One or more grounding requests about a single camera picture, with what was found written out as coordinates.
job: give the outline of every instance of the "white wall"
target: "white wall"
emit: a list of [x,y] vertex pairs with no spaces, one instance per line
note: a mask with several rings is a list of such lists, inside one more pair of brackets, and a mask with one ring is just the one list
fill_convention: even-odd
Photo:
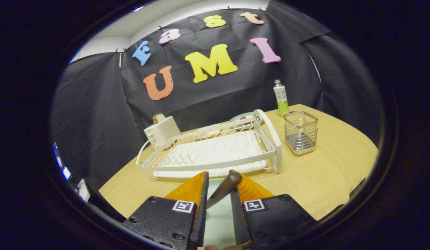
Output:
[[[123,48],[128,48],[132,44],[136,43],[143,37],[149,35],[159,28],[159,25],[166,26],[170,23],[176,22],[180,19],[188,16],[194,16],[199,13],[227,9],[230,8],[250,8],[250,9],[266,9],[269,4],[269,0],[160,0],[153,2],[139,11],[136,11],[139,23],[132,25],[140,25],[137,32],[134,34],[127,34],[127,36],[120,36],[124,33],[115,31],[114,27],[108,27],[107,30],[103,30],[101,34],[97,34],[94,39],[91,39],[86,43],[72,58],[71,62],[77,60],[77,58],[83,58],[89,55],[104,53],[104,52],[115,52],[123,51]],[[128,14],[126,19],[134,19],[135,15]],[[107,36],[102,37],[102,34],[110,35],[111,33],[117,34],[118,36]]]
[[121,36],[110,36],[103,38],[96,38],[86,43],[72,58],[73,62],[78,58],[84,58],[90,55],[104,53],[104,52],[118,52],[124,51],[124,48],[130,47],[130,38]]

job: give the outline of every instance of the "blue foam letter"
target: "blue foam letter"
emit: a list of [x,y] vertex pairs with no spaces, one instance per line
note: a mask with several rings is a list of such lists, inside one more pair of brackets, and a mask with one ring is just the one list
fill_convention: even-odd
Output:
[[151,53],[146,54],[146,52],[150,51],[150,48],[146,46],[148,41],[143,41],[139,47],[137,47],[136,51],[133,53],[132,58],[136,58],[140,61],[140,65],[144,66],[147,60],[152,55]]

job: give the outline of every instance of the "wooden table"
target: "wooden table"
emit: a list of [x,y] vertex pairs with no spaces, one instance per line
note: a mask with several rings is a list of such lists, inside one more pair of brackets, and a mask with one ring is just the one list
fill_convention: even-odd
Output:
[[[284,119],[278,116],[278,110],[268,111],[266,115],[282,143],[282,172],[275,174],[272,168],[246,175],[275,195],[291,195],[314,219],[320,220],[349,201],[350,192],[371,173],[378,150],[363,133],[337,118],[301,104],[289,109],[303,110],[318,118],[315,150],[293,155],[284,141]],[[269,134],[266,123],[262,127]],[[140,162],[153,152],[152,146],[147,147]],[[183,181],[158,178],[152,182],[136,166],[134,158],[99,191],[117,211],[129,217],[149,196],[164,197]]]

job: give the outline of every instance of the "plastic bottle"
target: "plastic bottle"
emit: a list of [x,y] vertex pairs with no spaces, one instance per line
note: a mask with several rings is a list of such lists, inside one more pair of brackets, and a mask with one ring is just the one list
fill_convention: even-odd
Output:
[[277,97],[278,115],[283,117],[285,114],[289,113],[289,106],[287,104],[286,88],[281,84],[279,79],[275,80],[274,91]]

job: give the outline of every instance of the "white dish rack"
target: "white dish rack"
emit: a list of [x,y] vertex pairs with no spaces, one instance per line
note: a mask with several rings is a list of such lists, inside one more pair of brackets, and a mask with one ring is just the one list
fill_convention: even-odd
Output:
[[[255,122],[256,113],[266,122],[274,142],[259,122]],[[214,136],[199,140],[214,131]],[[147,160],[139,163],[142,151],[149,141],[140,149],[136,165],[151,180],[156,177],[190,178],[201,171],[208,171],[210,177],[226,176],[230,169],[247,173],[266,169],[269,158],[275,173],[281,172],[281,142],[274,126],[261,109],[253,111],[251,118],[173,136]]]

